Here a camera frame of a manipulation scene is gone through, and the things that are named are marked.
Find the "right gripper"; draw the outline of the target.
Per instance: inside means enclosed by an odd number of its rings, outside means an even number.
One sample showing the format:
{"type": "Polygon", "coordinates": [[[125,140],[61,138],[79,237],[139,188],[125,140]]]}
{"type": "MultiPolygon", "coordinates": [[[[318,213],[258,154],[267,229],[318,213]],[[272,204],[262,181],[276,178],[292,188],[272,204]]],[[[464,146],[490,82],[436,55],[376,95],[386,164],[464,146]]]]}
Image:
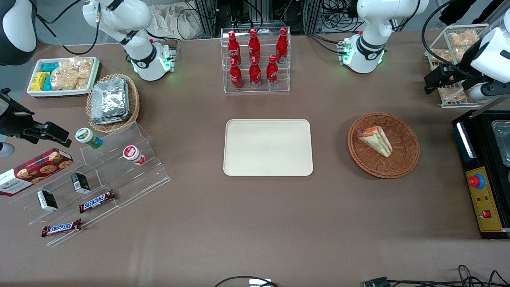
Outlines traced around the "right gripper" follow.
{"type": "Polygon", "coordinates": [[[30,111],[9,96],[10,90],[1,90],[0,133],[7,137],[17,137],[32,144],[40,139],[56,142],[70,147],[72,140],[69,132],[53,122],[38,124],[33,121],[34,112],[30,111]]]}

